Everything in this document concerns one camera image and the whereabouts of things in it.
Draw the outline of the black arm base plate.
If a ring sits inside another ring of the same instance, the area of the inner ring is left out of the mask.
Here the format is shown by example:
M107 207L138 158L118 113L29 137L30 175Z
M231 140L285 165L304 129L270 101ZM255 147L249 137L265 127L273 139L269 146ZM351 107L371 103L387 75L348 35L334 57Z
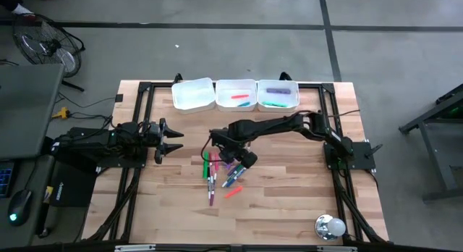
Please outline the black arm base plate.
M332 170L376 168L373 150L368 142L353 142L347 148L324 143L323 151L326 165Z
M135 146L114 146L97 154L98 167L117 167L140 169L146 165L148 148Z

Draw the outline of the black keyboard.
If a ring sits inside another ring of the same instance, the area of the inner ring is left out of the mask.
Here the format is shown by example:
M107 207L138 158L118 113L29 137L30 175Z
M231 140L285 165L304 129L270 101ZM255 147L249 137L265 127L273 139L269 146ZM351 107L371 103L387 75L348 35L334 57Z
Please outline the black keyboard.
M14 175L13 161L0 161L0 198L7 198Z

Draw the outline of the blue fine-tip marker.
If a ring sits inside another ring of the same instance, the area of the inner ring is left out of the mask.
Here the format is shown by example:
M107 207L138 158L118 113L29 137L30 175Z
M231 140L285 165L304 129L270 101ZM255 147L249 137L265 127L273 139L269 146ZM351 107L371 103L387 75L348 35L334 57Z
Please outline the blue fine-tip marker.
M238 171L236 174L233 174L224 184L224 188L230 187L237 179L246 171L247 169L245 167L241 168L240 171Z

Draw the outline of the silver lamp reflector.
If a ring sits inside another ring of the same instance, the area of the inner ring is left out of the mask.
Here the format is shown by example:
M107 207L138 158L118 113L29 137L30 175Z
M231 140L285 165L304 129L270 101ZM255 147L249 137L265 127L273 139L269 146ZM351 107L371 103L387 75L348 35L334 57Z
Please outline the silver lamp reflector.
M324 241L335 241L337 237L328 230L328 223L333 219L329 214L320 215L315 221L315 233Z

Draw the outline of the silver metal bracket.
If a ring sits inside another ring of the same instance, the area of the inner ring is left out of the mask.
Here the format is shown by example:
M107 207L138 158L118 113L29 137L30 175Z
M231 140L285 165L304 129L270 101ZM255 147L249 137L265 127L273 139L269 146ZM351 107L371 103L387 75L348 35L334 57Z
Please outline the silver metal bracket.
M150 252L156 251L156 244L117 245L114 252Z
M320 245L317 252L358 252L356 247L342 245Z

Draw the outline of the black clamp lever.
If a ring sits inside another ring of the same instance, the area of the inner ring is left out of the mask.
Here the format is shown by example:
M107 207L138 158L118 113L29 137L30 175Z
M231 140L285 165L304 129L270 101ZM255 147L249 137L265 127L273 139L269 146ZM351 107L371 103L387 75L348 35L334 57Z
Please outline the black clamp lever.
M374 153L375 153L376 151L378 151L378 150L379 150L380 148L382 148L382 147L383 147L383 144L381 143L381 144L379 144L379 145L377 145L377 146L371 148L369 151L367 151L367 152L365 153L365 158L366 158L366 159L373 158Z

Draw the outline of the black metal desk stand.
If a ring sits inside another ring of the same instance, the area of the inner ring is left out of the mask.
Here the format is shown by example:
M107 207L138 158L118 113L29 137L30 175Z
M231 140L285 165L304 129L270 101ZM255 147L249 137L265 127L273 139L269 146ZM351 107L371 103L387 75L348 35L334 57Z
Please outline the black metal desk stand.
M463 170L463 83L443 94L435 106L399 127L403 135L418 129L442 190L425 194L425 203L463 197L463 181L454 172Z

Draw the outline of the grey flat panel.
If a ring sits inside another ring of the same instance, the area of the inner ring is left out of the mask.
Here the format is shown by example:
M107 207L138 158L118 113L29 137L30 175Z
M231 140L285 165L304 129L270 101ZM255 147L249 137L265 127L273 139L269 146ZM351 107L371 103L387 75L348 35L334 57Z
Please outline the grey flat panel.
M41 152L63 77L62 64L0 66L0 160Z

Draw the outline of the green fine-tip marker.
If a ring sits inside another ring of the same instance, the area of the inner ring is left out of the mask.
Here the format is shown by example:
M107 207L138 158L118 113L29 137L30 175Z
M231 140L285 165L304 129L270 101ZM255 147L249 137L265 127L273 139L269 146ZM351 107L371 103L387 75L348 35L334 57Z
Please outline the green fine-tip marker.
M227 179L225 182L222 184L221 187L227 188L231 184L232 180L234 177L243 169L243 166L241 164L238 164L235 168L233 168L227 175Z

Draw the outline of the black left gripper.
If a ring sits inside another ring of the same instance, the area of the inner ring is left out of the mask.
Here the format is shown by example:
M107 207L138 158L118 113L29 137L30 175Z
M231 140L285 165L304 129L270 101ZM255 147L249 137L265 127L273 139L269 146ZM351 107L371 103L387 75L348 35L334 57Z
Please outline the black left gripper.
M151 122L149 124L148 128L146 129L146 146L156 149L154 159L155 163L157 164L162 163L164 154L169 154L172 151L183 147L182 144L163 143L164 131L167 138L181 138L184 136L183 133L166 127L165 118L161 118L159 123Z

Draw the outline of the magenta capped marker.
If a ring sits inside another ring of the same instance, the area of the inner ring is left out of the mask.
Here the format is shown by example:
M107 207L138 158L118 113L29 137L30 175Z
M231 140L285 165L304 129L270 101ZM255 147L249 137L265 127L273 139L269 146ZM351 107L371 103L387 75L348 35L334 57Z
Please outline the magenta capped marker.
M213 205L214 197L215 197L215 186L216 186L216 173L211 173L210 176L210 206Z

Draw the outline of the black equipment case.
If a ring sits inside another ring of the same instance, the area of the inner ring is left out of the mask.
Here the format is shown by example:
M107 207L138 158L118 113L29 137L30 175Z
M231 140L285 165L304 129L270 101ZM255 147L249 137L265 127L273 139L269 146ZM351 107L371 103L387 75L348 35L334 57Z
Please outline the black equipment case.
M71 165L55 163L49 203L56 207L88 207L93 195L96 172L83 172Z

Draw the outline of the person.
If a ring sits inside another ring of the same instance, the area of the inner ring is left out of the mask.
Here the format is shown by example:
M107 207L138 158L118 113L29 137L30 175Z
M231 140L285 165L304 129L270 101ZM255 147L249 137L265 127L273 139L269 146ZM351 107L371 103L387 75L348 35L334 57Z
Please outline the person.
M22 0L0 0L0 6L3 6L7 11L26 20L35 21L35 13L25 8L22 4Z

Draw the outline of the white light bulb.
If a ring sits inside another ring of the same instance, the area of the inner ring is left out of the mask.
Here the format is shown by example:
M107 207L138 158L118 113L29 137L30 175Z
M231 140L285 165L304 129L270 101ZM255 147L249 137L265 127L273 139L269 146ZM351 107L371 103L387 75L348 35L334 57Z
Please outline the white light bulb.
M332 218L326 224L326 227L327 227L328 233L336 237L342 236L346 232L346 229L347 229L345 223L339 218Z

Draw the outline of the black computer mouse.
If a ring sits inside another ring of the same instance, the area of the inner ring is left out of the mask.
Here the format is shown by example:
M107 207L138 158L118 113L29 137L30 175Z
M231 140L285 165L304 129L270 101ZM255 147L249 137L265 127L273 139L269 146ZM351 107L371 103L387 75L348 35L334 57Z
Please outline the black computer mouse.
M9 202L7 216L11 226L18 227L26 223L30 215L33 193L23 189L16 192Z

